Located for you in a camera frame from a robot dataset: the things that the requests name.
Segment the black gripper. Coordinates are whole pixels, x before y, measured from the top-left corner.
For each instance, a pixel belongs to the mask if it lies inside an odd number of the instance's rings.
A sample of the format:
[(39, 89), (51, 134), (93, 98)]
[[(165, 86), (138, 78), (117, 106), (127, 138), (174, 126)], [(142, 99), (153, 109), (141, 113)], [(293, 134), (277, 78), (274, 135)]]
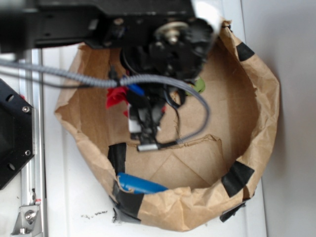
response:
[(127, 87), (126, 99), (128, 104), (128, 129), (131, 138), (156, 138), (160, 121), (166, 106), (176, 113), (176, 131), (180, 129), (178, 109), (183, 105), (183, 91), (179, 91), (180, 103), (176, 103), (170, 93), (177, 91), (166, 84), (132, 84)]

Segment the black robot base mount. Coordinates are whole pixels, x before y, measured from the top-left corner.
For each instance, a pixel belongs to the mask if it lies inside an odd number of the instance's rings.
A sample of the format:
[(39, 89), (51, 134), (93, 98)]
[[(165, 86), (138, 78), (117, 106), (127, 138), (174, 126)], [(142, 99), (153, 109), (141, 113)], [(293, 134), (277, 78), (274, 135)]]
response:
[(34, 156), (33, 107), (0, 81), (0, 189)]

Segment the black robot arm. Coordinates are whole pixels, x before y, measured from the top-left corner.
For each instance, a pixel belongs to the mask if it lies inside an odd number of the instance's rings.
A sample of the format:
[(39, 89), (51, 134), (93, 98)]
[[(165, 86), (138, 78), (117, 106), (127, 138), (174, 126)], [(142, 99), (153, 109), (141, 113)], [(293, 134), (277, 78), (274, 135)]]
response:
[(195, 82), (220, 30), (218, 10), (203, 0), (3, 0), (0, 51), (20, 54), (84, 43), (92, 49), (120, 48), (129, 72), (101, 82), (63, 70), (1, 59), (3, 67), (57, 75), (84, 85), (123, 88), (129, 130), (153, 138), (170, 89), (193, 93)]

